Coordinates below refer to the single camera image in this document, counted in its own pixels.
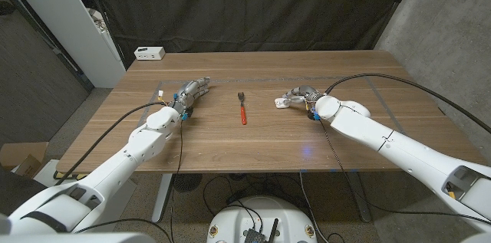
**wire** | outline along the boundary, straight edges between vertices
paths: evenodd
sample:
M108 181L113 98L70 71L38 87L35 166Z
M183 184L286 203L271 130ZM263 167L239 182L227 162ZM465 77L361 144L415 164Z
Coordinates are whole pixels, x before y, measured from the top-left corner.
M484 130L486 130L488 133L491 133L491 127L489 127L488 125L486 125L483 121L481 121L480 119L478 119L477 117L475 117L474 115L472 115L471 113L469 113L467 110L463 109L461 106L455 104L453 101L447 99L446 97L442 96L441 94L439 93L436 93L426 87L423 87L419 84L416 84L414 82L411 82L409 80L405 80L403 78L399 78L399 77L393 77L393 76L390 76L390 75L386 75L386 74L356 74L356 75L352 75L352 76L349 76L349 77L345 77L345 78L342 78L338 81L336 81L334 84L332 84L326 91L325 91L325 94L329 94L332 89L334 89L334 87L336 87L336 85L342 83L342 82L345 82L346 80L350 80L350 79L353 79L353 78L358 78L358 77L383 77L383 78L388 78L388 79L392 79L392 80L397 80L397 81L400 81L402 83L405 83L405 84L409 84L411 86L414 86L418 89L421 89L421 90L424 90L425 92L435 96L435 97L438 97L440 100L444 101L445 103L449 104L450 106L452 106L453 108L457 109L459 112L463 113L464 115L466 115L467 117L469 117L472 121L474 121L475 123L477 123L477 125L481 126Z
M213 179L209 180L209 181L207 182L207 184L205 185L205 187L203 188L203 201L205 202L205 206L206 206L206 208L208 209L209 213L211 213L211 214L213 215L213 217L215 217L215 216L216 216L216 214L215 214L215 213L212 211L212 209L209 207L208 202L206 201L205 194L206 194L206 188L208 187L208 185L209 185L209 184L210 184L212 181L214 181L215 179L218 179L218 178L224 178L224 179L225 179L225 180L228 182L228 184L229 184L230 193L231 193L232 195L235 195L235 193L234 193L234 192L233 192L233 190L232 190L232 184L230 183L229 179L227 179L227 177L225 177L225 176L217 176L217 177L215 177L215 178L213 178ZM242 202L241 202L240 200L237 200L237 202L239 202L239 204L240 204L240 205L241 205L241 206L242 206L242 207L243 207L243 208L244 208L244 209L247 211L247 213L249 213L249 216L251 217L251 220L252 220L252 229L253 229L253 230L255 230L255 221L254 221L254 217L252 217L251 212L248 210L248 208L247 208L247 207L245 207L245 206L244 206L244 204L242 204Z
M352 192L354 192L358 197L360 197L360 199L362 199L364 202L366 202L368 205L371 205L373 206L374 208L376 209L379 209L381 211L384 211L384 212L390 212L390 213L397 213L397 214L406 214L406 215L448 215L448 216L456 216L456 217L462 217L462 218L469 218L469 219L472 219L472 220L476 220L476 221L479 221L479 222L482 222L482 223L485 223L485 224L488 224L488 225L491 225L491 222L490 221L487 221L487 220L483 220L481 218L477 218L477 217L473 217L473 216L470 216L470 215L462 215L462 214L453 214L453 213L445 213L445 212L406 212L406 211L394 211L394 210L390 210L390 209L384 209L384 208L381 208L380 206L378 205L374 205L372 203L370 203L368 200L366 200L363 196L361 196L360 193L356 192L354 189L353 189L353 186L351 184L351 181L350 179L348 178L348 174L346 174L346 171L344 170L343 166L341 165L341 161L339 160L338 158L338 154L336 154L336 151L334 150L334 147L332 146L332 143L331 143L331 140L329 139L329 135L328 135L328 131L325 129L325 126L324 124L322 123L322 121L319 120L319 122L321 123L322 125L322 128L324 129L324 133L325 133L325 138L328 140L328 143L329 143L329 146L331 147L331 150L334 154L334 157L336 158L336 160L338 161L338 165L339 167L341 168L341 171L343 172L344 174L344 177L346 178L346 181L348 181L348 185L350 186L350 189Z
M261 222L261 227L259 228L259 233L262 233L262 218L261 218L261 215L259 215L259 213L257 213L254 209L248 208L244 205L227 205L225 207L225 209L229 208L229 207L239 207L239 208L244 208L245 210L250 210L251 212L254 212L259 217L259 221Z
M343 243L344 243L344 238L340 234L338 234L337 232L332 232L330 235L328 235L328 241L329 241L329 238L331 238L332 235L339 236L341 238L341 240L343 241Z
M305 197L305 201L307 201L307 205L308 205L308 210L310 211L310 215L312 216L312 221L314 222L314 225L315 225L315 228L317 229L317 231L319 232L319 235L321 236L321 238L324 240L324 242L326 243L329 243L329 241L325 238L325 236L322 234L322 231L321 229L317 226L317 222L315 221L315 217L314 217L314 212L312 211L312 207L310 206L310 202L308 201L308 198L307 198L307 193L305 193L305 189L304 189L304 180L302 178L302 173L300 172L299 173L300 175L300 186L302 188L302 192L304 193L304 197Z
M205 187L203 188L203 201L205 202L205 206L206 208L208 209L209 213L211 213L213 215L213 217L216 216L216 213L213 212L213 210L209 207L208 205L208 202L206 201L206 198L205 198L205 195L206 195L206 188L208 188L208 185L213 182L214 180L218 179L218 178L223 178L225 179L228 184L229 184L229 188L230 188L230 192L233 194L233 191L232 191L232 185L230 184L230 181L225 177L225 176L217 176L211 180L209 180L206 184L205 184Z
M183 159L183 120L181 120L180 132L181 132L181 151L179 154L179 164L177 165L176 176L179 174L179 170L181 169L181 162ZM172 229L172 216L174 213L174 192L175 192L174 186L175 185L176 185L176 179L174 178L173 186L172 186L172 205L170 206L170 237L172 238L173 242L174 242L174 232Z
M89 148L89 150L87 150L87 152L80 159L78 159L78 161L70 168L70 170L68 170L63 175L63 177L61 177L61 179L59 179L56 182L55 186L59 186L67 177L69 177L69 175L72 174L72 172L77 168L77 166L79 166L87 158L87 156L89 156L89 154L92 152L92 150L94 150L94 148L97 146L97 144L99 144L101 142L101 140L105 136L107 136L107 134L114 127L116 127L117 124L119 124L122 120L124 120L126 117L128 117L132 113L134 113L134 112L136 112L136 111L138 111L140 109L143 109L145 107L152 106L152 105L164 105L165 106L165 103L164 102L152 102L152 103L148 103L148 104L142 105L140 107L136 107L136 108L132 109L131 111L129 111L128 113L125 113L119 120L117 120L111 127L109 127L109 129L107 129L106 132L104 132L101 136L99 136L99 138L95 141L94 144L92 144L92 146Z
M151 225L155 226L156 228L158 228L159 230L161 230L167 236L167 239L169 239L169 242L173 243L173 240L170 240L169 234L166 232L166 230L164 230L159 225L153 223L152 221L148 221L148 220L140 219L140 218L126 218L126 219L118 219L118 220L114 220L114 221L110 221L110 222L104 222L104 223L88 226L86 228L82 228L81 230L76 231L75 233L77 234L77 233L85 232L91 228L97 228L97 227L101 227L103 225L110 225L110 224L119 223L119 222L145 222L145 223L151 224Z

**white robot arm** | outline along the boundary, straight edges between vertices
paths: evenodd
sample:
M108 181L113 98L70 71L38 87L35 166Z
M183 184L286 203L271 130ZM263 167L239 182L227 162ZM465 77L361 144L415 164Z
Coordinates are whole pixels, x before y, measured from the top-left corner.
M295 94L305 95L305 101L315 103L312 110L321 119L329 121L333 129L377 151L420 180L456 213L486 221L491 219L490 167L443 155L372 120L370 112L361 104L340 101L309 88L312 90L307 94ZM277 108L288 107L291 102L288 99L285 95L276 99ZM491 225L469 218L465 220L482 232L491 232Z
M208 83L204 77L184 84L168 107L148 116L126 146L84 179L47 188L22 204L8 217L9 234L76 232L96 224L107 201L135 169L162 151L185 110L208 92Z

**table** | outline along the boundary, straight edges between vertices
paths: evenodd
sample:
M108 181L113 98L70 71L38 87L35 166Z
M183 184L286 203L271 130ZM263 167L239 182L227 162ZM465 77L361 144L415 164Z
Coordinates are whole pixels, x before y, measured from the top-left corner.
M279 110L274 100L302 84L324 91L336 80L360 73L411 79L386 51L166 54L161 61L135 61L61 158L57 170L67 171L127 111L157 101L158 90L163 90L164 100L171 100L185 81L210 76L209 93L195 102L193 116L183 122L180 172L338 171L324 130L319 122L307 118L305 106L293 104ZM245 93L245 126L241 123L239 91ZM380 77L362 77L339 84L331 95L365 105L374 120L437 151L486 164L464 134L421 90ZM126 118L76 172L98 167L159 108L152 106ZM398 170L383 156L330 127L328 133L346 170ZM179 154L180 132L176 129L163 152L137 171L173 173Z

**white box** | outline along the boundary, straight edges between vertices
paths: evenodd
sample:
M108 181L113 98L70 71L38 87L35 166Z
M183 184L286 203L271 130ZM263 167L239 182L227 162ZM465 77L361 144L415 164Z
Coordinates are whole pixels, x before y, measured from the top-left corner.
M138 47L135 50L137 60L161 60L165 53L162 47Z

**backdrop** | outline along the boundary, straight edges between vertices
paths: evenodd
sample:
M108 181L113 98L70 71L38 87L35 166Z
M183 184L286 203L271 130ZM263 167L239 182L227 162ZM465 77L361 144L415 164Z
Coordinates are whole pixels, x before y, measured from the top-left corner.
M396 0L99 0L128 68L166 52L370 48Z

